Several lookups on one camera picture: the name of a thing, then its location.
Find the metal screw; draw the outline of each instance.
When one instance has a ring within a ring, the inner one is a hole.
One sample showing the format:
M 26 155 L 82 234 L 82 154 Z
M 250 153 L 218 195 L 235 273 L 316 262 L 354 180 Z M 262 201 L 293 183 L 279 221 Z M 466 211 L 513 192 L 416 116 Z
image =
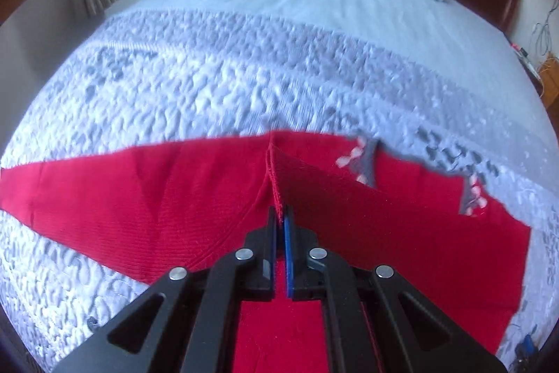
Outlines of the metal screw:
M 237 250 L 235 252 L 235 257 L 238 260 L 244 261 L 250 259 L 254 256 L 253 251 L 250 248 L 241 248 L 241 250 Z
M 378 266 L 376 269 L 376 273 L 381 278 L 390 278 L 394 275 L 394 269 L 390 266 Z
M 308 255 L 312 258 L 312 259 L 324 259 L 326 258 L 326 255 L 328 253 L 326 252 L 325 249 L 323 248 L 313 248 Z
M 174 267 L 169 272 L 169 278 L 171 280 L 182 280 L 187 274 L 188 272 L 184 267 Z

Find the cable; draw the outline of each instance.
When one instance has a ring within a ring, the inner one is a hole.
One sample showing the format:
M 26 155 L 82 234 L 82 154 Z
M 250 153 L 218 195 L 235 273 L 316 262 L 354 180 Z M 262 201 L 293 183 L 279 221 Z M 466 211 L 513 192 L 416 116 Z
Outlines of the cable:
M 536 36 L 536 48 L 534 50 L 535 54 L 538 56 L 545 56 L 549 51 L 553 49 L 553 42 L 551 40 L 550 32 L 550 17 L 553 12 L 559 8 L 559 0 L 553 2 L 551 10 L 547 13 L 545 23 L 536 23 L 534 30 L 532 31 L 532 37 L 530 37 L 530 46 L 532 45 L 532 39 Z

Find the bed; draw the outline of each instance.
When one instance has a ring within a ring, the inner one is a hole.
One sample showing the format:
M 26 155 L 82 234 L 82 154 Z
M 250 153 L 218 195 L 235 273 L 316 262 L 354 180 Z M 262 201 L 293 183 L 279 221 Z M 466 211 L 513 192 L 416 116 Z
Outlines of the bed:
M 287 128 L 380 138 L 476 173 L 532 228 L 497 352 L 509 366 L 525 335 L 541 346 L 559 317 L 559 147 L 504 35 L 517 3 L 141 0 L 61 66 L 1 165 Z M 0 303 L 45 371 L 146 288 L 5 213 L 0 245 Z

